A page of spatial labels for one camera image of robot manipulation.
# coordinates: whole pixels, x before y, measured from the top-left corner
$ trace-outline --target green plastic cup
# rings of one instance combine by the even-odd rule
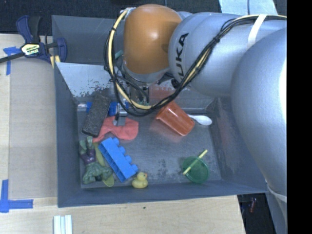
[[[191,169],[185,174],[185,176],[190,181],[201,184],[208,179],[209,168],[204,160],[196,156],[190,156],[183,162],[183,171],[185,171],[189,166],[191,166]]]

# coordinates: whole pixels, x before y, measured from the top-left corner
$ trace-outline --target gray bin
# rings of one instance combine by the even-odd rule
[[[213,124],[196,123],[187,136],[170,131],[155,120],[156,114],[129,116],[139,122],[139,133],[134,140],[119,141],[132,163],[147,172],[147,188],[135,189],[131,179],[121,183],[117,178],[114,187],[106,187],[102,182],[82,185],[78,141],[85,137],[81,128],[86,112],[79,111],[78,105],[92,101],[99,91],[115,99],[102,67],[104,43],[114,20],[53,16],[52,23],[54,39],[64,37],[68,45],[66,62],[55,67],[59,207],[267,192],[265,179],[236,126],[230,98],[205,97],[192,90],[182,91],[177,104],[187,113],[206,114]],[[123,24],[117,30],[116,51],[122,49],[122,29]],[[94,86],[94,77],[101,80],[101,86]],[[81,86],[75,85],[75,80],[81,78]],[[204,149],[209,150],[203,159],[208,163],[210,176],[205,183],[195,184],[182,175],[181,165],[185,158]]]

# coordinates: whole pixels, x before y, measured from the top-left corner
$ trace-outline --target yellow rubber duck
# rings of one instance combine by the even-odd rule
[[[132,180],[132,186],[134,188],[145,188],[148,186],[148,181],[147,181],[147,173],[144,172],[139,172],[137,176]]]

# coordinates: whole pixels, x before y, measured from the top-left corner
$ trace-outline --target white surface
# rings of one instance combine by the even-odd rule
[[[56,63],[74,97],[91,95],[94,91],[108,87],[110,76],[103,65],[78,63]]]
[[[219,0],[223,13],[247,15],[247,0]],[[250,14],[277,15],[273,0],[250,0]]]

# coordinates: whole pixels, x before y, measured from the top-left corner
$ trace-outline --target green toy figure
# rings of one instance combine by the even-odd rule
[[[108,177],[113,174],[113,170],[110,167],[103,167],[97,162],[92,137],[88,136],[85,140],[81,140],[79,143],[80,158],[86,166],[86,172],[82,177],[83,184],[107,180]]]

